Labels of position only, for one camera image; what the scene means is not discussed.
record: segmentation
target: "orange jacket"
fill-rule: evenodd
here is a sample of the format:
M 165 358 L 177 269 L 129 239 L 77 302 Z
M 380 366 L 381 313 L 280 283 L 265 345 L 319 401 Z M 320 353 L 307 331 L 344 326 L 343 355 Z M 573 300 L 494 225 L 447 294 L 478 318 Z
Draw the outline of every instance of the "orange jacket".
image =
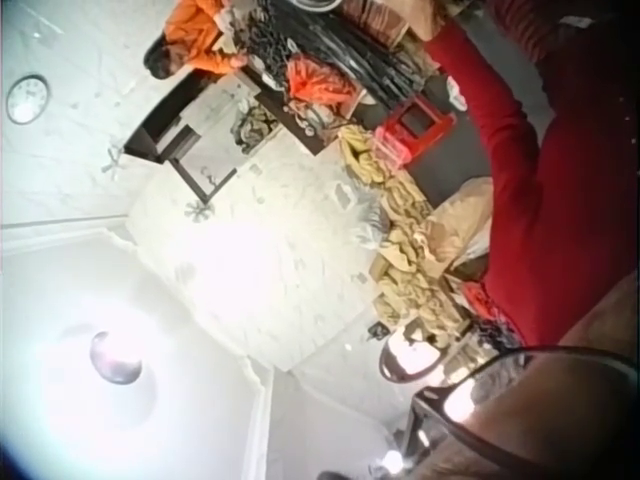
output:
M 164 27 L 169 43 L 189 48 L 187 64 L 214 73 L 229 73 L 232 55 L 211 50 L 220 34 L 213 17 L 222 9 L 222 0 L 179 0 Z

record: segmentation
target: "eyeglasses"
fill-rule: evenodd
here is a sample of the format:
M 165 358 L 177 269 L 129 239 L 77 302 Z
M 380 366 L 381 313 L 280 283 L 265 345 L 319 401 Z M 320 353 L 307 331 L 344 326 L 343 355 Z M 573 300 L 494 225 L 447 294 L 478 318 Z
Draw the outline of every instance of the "eyeglasses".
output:
M 416 424 L 431 417 L 518 478 L 566 479 L 585 452 L 595 455 L 617 433 L 637 394 L 638 370 L 623 357 L 578 347 L 517 349 L 454 385 L 418 391 L 401 451 L 410 457 L 418 440 L 429 444 Z

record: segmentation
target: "glasses frame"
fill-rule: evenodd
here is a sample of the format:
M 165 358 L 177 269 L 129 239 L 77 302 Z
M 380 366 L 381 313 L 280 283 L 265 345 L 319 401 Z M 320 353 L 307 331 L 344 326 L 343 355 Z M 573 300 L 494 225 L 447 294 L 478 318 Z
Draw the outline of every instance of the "glasses frame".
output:
M 405 429 L 402 444 L 400 445 L 401 452 L 405 456 L 412 456 L 415 454 L 415 452 L 412 452 L 414 450 L 412 447 L 413 442 L 415 442 L 416 431 L 420 427 L 419 421 L 425 416 L 430 416 L 438 421 L 459 443 L 491 463 L 517 474 L 518 478 L 531 478 L 535 480 L 566 480 L 567 478 L 571 478 L 571 474 L 567 474 L 567 472 L 559 472 L 551 467 L 540 465 L 487 442 L 483 438 L 471 432 L 469 429 L 452 420 L 445 413 L 445 402 L 464 382 L 477 377 L 483 372 L 489 370 L 498 362 L 504 361 L 506 358 L 524 354 L 561 354 L 564 356 L 574 357 L 576 359 L 584 358 L 589 361 L 598 361 L 602 364 L 608 364 L 619 371 L 626 372 L 631 381 L 636 383 L 637 391 L 638 367 L 621 355 L 586 347 L 553 346 L 514 349 L 508 353 L 492 358 L 481 367 L 475 369 L 464 379 L 453 385 L 446 387 L 424 387 L 416 392 L 411 401 L 408 425 Z

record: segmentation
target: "red plastic crate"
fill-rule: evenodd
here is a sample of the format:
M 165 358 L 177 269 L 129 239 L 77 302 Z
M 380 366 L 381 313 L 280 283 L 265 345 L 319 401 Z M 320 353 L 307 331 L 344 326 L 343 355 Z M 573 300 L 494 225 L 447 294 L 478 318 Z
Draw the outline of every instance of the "red plastic crate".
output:
M 393 169 L 404 168 L 454 125 L 452 114 L 440 112 L 424 96 L 417 96 L 376 129 L 373 153 Z

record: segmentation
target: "bag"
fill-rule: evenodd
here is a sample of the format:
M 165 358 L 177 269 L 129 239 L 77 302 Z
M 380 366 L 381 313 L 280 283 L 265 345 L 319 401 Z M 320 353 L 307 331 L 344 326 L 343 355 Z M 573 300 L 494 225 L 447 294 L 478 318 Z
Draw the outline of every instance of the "bag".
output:
M 354 85 L 336 68 L 302 54 L 287 64 L 289 94 L 298 100 L 319 105 L 339 105 L 353 98 Z
M 356 243 L 367 250 L 377 250 L 389 234 L 391 222 L 382 208 L 379 195 L 362 188 L 358 191 L 357 225 L 351 230 Z

